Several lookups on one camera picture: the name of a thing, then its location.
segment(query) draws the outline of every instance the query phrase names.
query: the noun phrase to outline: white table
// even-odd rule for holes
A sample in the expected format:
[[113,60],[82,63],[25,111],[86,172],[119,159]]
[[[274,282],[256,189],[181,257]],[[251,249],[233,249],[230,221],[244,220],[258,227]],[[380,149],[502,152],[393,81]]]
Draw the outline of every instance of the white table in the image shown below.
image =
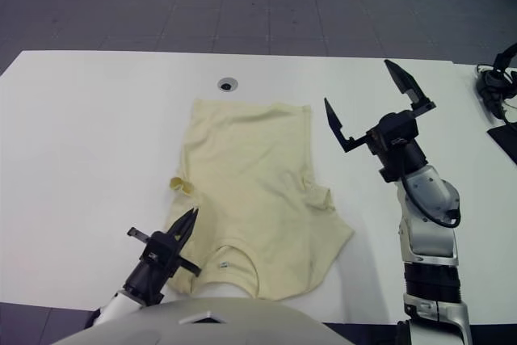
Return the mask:
[[[456,236],[471,321],[517,322],[517,169],[485,134],[472,79],[447,61],[397,63],[438,106],[418,119],[418,141],[461,194]],[[223,77],[236,78],[238,89],[220,92]],[[396,188],[384,183],[366,147],[343,153],[323,105],[326,96],[347,136],[408,108],[381,60],[23,52],[0,77],[0,90],[1,301],[76,309],[105,303],[143,248],[125,232],[164,224],[193,99],[282,101],[312,106],[317,180],[356,231],[324,284],[284,303],[326,322],[405,318]]]

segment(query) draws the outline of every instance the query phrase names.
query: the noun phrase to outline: cable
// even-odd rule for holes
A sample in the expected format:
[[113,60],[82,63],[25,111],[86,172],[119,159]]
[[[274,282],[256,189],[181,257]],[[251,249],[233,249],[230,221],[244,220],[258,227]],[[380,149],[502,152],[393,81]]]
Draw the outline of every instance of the cable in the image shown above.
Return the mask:
[[401,154],[401,181],[402,186],[404,187],[404,190],[406,191],[406,194],[408,198],[410,199],[411,203],[420,211],[421,214],[424,215],[425,218],[428,218],[429,220],[433,221],[435,224],[439,226],[443,226],[444,228],[456,228],[460,222],[461,222],[461,213],[458,209],[457,216],[455,221],[452,224],[448,224],[447,222],[441,221],[438,218],[431,215],[414,197],[413,192],[410,190],[410,185],[407,183],[407,175],[406,175],[406,169],[404,167],[404,155]]

